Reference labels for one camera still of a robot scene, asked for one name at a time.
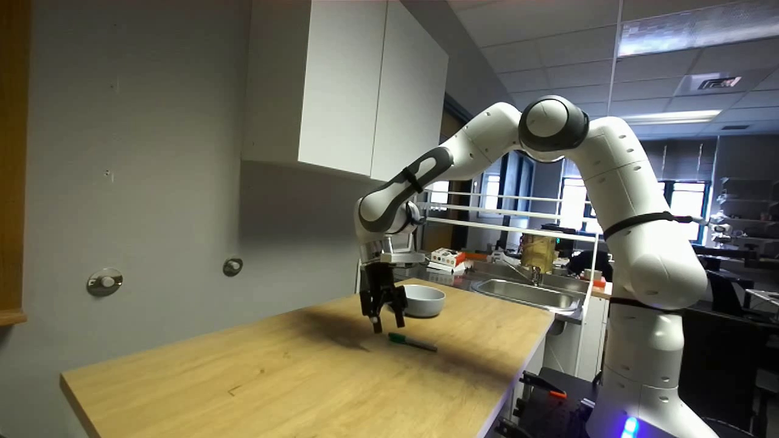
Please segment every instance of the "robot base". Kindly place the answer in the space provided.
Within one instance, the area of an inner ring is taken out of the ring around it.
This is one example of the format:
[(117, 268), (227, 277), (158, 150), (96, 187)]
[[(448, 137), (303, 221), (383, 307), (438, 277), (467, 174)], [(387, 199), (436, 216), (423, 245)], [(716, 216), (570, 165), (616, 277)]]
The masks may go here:
[(677, 395), (681, 352), (680, 313), (616, 303), (608, 319), (605, 381), (587, 433), (591, 438), (716, 436)]

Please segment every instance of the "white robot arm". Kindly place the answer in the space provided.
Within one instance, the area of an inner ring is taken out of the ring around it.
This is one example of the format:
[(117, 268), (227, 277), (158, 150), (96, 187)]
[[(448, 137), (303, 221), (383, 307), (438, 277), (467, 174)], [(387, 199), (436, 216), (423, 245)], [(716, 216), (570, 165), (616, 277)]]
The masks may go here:
[(537, 160), (573, 159), (583, 169), (605, 238), (613, 252), (613, 300), (605, 384), (587, 424), (602, 436), (714, 436), (677, 396), (681, 368), (681, 317), (707, 295), (707, 272), (656, 189), (652, 165), (633, 128), (616, 117), (589, 117), (562, 96), (540, 96), (524, 109), (493, 105), (438, 148), (416, 159), (397, 178), (355, 206), (364, 244), (364, 313), (381, 330), (389, 303), (403, 326), (404, 289), (381, 263), (383, 240), (422, 213), (409, 196), (434, 180), (465, 180), (512, 148)]

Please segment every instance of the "white bowl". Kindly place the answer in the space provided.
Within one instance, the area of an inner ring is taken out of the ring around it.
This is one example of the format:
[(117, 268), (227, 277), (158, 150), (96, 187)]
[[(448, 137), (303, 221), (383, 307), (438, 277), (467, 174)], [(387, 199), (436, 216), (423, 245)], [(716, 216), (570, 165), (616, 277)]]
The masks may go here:
[(432, 286), (408, 285), (408, 317), (434, 319), (443, 308), (443, 295)]

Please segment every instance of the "ceiling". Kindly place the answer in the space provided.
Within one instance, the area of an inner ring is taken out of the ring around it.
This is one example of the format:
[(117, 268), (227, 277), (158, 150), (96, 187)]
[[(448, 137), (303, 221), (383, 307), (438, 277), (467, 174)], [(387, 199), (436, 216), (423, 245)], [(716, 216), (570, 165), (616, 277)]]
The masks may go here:
[[(723, 0), (448, 0), (516, 106), (562, 94), (591, 117), (723, 109), (707, 123), (633, 123), (641, 139), (779, 134), (779, 36), (616, 58), (619, 23)], [(742, 76), (680, 94), (692, 73)]]

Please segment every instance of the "wooden tabletop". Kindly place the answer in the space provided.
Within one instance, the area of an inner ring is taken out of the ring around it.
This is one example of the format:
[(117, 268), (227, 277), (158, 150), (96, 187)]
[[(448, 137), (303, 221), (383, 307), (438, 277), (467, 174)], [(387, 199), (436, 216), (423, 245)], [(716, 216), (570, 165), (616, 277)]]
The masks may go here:
[(477, 436), (551, 312), (445, 291), (389, 343), (346, 297), (61, 375), (90, 436)]

